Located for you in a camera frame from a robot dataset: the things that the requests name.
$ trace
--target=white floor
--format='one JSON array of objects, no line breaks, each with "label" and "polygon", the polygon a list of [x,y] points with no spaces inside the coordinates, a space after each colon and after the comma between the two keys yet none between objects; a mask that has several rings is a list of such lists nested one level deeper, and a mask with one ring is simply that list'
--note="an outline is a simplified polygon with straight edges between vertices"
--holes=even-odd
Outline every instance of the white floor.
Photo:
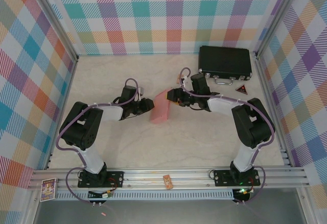
[{"label": "white floor", "polygon": [[[144,87],[144,97],[154,98],[167,88],[177,88],[177,75],[188,66],[197,73],[198,56],[129,55],[81,57],[69,94],[64,118],[77,101],[84,103],[111,102],[121,94],[125,80],[135,78]],[[225,96],[249,100],[264,96],[252,64],[253,77],[233,85],[216,85],[208,81],[211,91]],[[235,89],[245,84],[248,95]],[[109,168],[112,167],[204,167],[229,166],[236,156],[240,140],[232,117],[206,111],[193,111],[174,104],[168,121],[154,125],[150,113],[100,125],[96,146]],[[66,147],[63,140],[60,145]],[[283,165],[278,141],[264,147],[256,165]],[[73,152],[55,148],[50,168],[70,168],[81,162]]]}]

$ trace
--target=plaid wall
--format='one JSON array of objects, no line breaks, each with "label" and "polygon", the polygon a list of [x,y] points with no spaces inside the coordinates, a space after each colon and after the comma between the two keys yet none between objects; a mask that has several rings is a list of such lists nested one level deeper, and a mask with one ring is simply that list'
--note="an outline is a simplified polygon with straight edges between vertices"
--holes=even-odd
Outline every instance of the plaid wall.
[{"label": "plaid wall", "polygon": [[57,126],[73,61],[36,0],[0,0],[0,223],[17,223]]},{"label": "plaid wall", "polygon": [[268,29],[270,28],[275,16],[276,16],[276,13],[277,11],[279,10],[279,8],[281,7],[282,5],[282,2],[283,0],[277,0],[273,10],[271,11],[269,17],[268,17],[268,20],[265,24],[265,27],[264,29],[262,30],[261,34],[260,34],[260,37],[259,37],[259,40],[257,41],[255,47],[254,47],[254,51],[257,52],[259,50],[259,47],[260,47],[260,44],[262,43],[263,39],[265,38],[266,34],[267,34],[267,31]]},{"label": "plaid wall", "polygon": [[327,0],[294,0],[262,61],[296,165],[327,223]]},{"label": "plaid wall", "polygon": [[[51,1],[81,53],[193,53],[201,45],[249,48],[270,0]],[[68,14],[63,19],[63,12]]]}]

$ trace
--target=red sponge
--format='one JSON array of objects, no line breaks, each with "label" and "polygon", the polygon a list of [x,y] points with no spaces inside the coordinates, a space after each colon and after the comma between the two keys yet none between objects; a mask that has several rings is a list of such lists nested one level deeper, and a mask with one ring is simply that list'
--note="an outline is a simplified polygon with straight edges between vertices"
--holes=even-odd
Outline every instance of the red sponge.
[{"label": "red sponge", "polygon": [[154,98],[154,108],[151,110],[150,115],[150,121],[152,123],[158,124],[168,119],[170,101],[167,100],[167,92],[170,89],[166,89]]}]

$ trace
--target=briefcase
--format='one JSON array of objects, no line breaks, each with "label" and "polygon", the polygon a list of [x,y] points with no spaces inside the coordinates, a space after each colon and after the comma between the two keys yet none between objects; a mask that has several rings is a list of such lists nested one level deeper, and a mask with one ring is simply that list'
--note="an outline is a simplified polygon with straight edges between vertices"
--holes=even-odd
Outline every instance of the briefcase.
[{"label": "briefcase", "polygon": [[[233,80],[249,80],[252,76],[250,52],[247,49],[201,46],[199,72],[215,78],[217,84],[232,84]],[[230,79],[218,82],[217,79]]]}]

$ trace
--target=card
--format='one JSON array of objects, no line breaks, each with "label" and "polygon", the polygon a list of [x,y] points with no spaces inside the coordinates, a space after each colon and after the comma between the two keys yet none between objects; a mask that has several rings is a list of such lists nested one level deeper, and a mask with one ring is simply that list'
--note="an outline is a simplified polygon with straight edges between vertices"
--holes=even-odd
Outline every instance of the card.
[{"label": "card", "polygon": [[57,182],[58,181],[56,178],[42,181],[40,202],[49,201],[56,198]]}]

